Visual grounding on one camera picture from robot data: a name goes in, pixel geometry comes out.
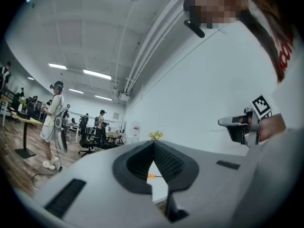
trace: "woman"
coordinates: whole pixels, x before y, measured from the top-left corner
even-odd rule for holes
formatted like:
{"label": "woman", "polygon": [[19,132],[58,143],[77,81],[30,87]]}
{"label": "woman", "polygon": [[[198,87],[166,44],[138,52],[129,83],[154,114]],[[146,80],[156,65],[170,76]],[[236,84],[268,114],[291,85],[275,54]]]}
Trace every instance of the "woman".
{"label": "woman", "polygon": [[63,83],[57,81],[54,84],[53,91],[54,97],[49,109],[43,108],[44,112],[47,114],[45,122],[43,123],[43,127],[40,133],[40,137],[43,139],[43,144],[45,147],[46,158],[47,160],[42,162],[43,167],[48,168],[50,170],[55,170],[55,166],[53,165],[59,159],[56,157],[50,149],[51,140],[55,140],[55,134],[57,128],[54,126],[55,118],[61,113],[61,109],[64,105],[64,98],[62,96]]}
{"label": "woman", "polygon": [[[273,0],[185,0],[184,10],[190,21],[195,24],[241,21],[269,55],[278,83],[283,82],[292,67],[296,67],[298,72],[303,71],[298,69],[301,66],[304,67],[303,40],[297,29],[280,12],[278,5]],[[297,85],[298,87],[304,86],[302,81]],[[282,98],[283,91],[282,87],[277,89],[273,94],[274,99]],[[287,108],[288,102],[284,104],[281,103],[281,107],[278,105],[281,113],[282,111],[285,113],[284,120],[281,114],[277,114],[261,121],[260,141],[284,131],[286,121],[288,121],[288,127],[304,126],[304,119],[297,119],[296,123],[292,123],[291,119],[295,119],[296,112],[291,116]]]}

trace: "white shirt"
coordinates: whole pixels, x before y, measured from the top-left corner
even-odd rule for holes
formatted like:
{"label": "white shirt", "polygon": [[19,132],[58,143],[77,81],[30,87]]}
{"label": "white shirt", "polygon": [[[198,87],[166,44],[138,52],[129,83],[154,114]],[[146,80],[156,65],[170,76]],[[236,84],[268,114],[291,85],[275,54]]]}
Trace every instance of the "white shirt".
{"label": "white shirt", "polygon": [[51,116],[47,116],[46,120],[43,125],[45,126],[54,126],[54,121],[57,115],[60,114],[61,109],[64,105],[64,98],[63,95],[56,95],[53,98],[53,101],[51,103],[51,106],[48,108],[48,112],[51,113]]}
{"label": "white shirt", "polygon": [[264,14],[254,2],[247,0],[250,13],[273,38],[285,77],[272,93],[287,128],[304,127],[304,42],[296,28],[291,44],[275,39]]}

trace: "ceiling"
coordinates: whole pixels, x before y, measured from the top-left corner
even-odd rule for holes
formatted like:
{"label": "ceiling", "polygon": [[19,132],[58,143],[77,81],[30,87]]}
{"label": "ceiling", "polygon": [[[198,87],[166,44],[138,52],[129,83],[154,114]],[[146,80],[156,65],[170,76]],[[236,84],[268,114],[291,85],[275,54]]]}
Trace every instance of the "ceiling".
{"label": "ceiling", "polygon": [[[123,91],[145,36],[169,2],[31,0],[23,12],[28,14],[18,18],[17,32],[26,53],[52,82],[61,80],[87,95],[118,102],[114,87]],[[67,70],[48,63],[65,65]],[[112,80],[85,75],[83,69],[111,75]]]}

